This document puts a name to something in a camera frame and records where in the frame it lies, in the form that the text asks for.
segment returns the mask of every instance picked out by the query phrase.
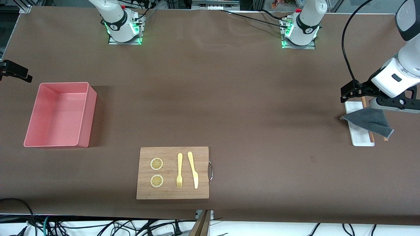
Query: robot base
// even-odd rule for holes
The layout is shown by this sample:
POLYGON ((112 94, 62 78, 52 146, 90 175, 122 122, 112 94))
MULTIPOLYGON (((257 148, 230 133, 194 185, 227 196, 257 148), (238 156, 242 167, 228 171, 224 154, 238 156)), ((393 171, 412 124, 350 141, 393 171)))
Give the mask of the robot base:
MULTIPOLYGON (((293 20, 289 18, 289 16, 286 18, 284 17, 282 20, 279 20, 280 25, 285 25, 288 27, 293 27, 293 20)), ((315 49, 315 40, 313 39, 308 45, 296 45, 290 41, 289 38, 285 36, 286 32, 289 29, 280 28, 280 34, 281 34, 281 48, 293 48, 293 49, 315 49)))
POLYGON ((130 41, 127 42, 118 42, 115 41, 111 36, 109 36, 108 39, 108 44, 109 45, 142 45, 142 41, 143 41, 143 32, 136 36, 134 36, 134 38, 132 38, 130 41))

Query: lemon slice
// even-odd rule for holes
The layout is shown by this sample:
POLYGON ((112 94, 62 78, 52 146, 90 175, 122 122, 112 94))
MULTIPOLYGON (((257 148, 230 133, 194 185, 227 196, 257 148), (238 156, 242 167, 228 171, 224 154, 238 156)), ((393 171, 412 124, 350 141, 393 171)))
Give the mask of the lemon slice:
POLYGON ((161 175, 154 175, 150 179, 150 184, 155 188, 159 188, 163 184, 163 177, 161 175))
POLYGON ((150 167, 153 170, 160 170, 163 166, 163 161, 160 158, 154 158, 151 162, 150 162, 150 167))

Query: gray cloth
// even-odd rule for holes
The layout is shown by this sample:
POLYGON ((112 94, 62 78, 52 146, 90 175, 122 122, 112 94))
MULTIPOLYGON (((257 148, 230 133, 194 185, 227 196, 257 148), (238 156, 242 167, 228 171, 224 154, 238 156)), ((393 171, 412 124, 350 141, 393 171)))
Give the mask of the gray cloth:
POLYGON ((355 112, 345 114, 341 117, 360 128, 389 138, 394 131, 389 126, 383 110, 364 108, 355 112))

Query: brown tablecloth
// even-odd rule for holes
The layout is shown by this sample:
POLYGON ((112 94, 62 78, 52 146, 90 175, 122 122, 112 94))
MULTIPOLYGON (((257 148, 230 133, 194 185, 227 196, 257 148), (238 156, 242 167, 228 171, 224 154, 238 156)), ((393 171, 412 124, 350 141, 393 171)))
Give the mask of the brown tablecloth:
MULTIPOLYGON (((353 147, 339 120, 348 17, 327 14, 316 50, 290 50, 275 26, 158 10, 143 45, 117 46, 94 8, 34 7, 5 54, 34 80, 0 82, 0 197, 38 214, 419 224, 420 117, 386 113, 395 132, 375 147, 353 147), (23 147, 39 83, 65 81, 98 93, 91 147, 23 147), (139 149, 155 146, 209 146, 210 198, 136 200, 139 149)), ((356 16, 346 41, 360 81, 404 45, 392 15, 356 16)))

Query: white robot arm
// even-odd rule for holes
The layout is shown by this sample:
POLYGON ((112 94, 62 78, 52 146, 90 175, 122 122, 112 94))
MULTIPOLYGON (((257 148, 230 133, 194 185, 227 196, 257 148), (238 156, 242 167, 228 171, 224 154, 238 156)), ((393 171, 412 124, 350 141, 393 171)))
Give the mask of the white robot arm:
POLYGON ((307 0, 300 13, 293 13, 288 18, 293 19, 293 26, 285 36, 296 45, 308 45, 319 30, 319 23, 327 12, 325 0, 307 0))
POLYGON ((372 78, 391 98, 420 83, 420 2, 406 0, 395 15, 395 22, 406 45, 372 78))
POLYGON ((138 13, 123 9, 117 0, 89 0, 105 21, 109 35, 118 42, 127 42, 139 34, 138 13))
POLYGON ((399 52, 389 59, 365 83, 351 81, 341 88, 341 102, 352 97, 372 96, 369 105, 374 109, 420 113, 416 99, 420 83, 420 0, 405 0, 395 22, 406 41, 399 52))

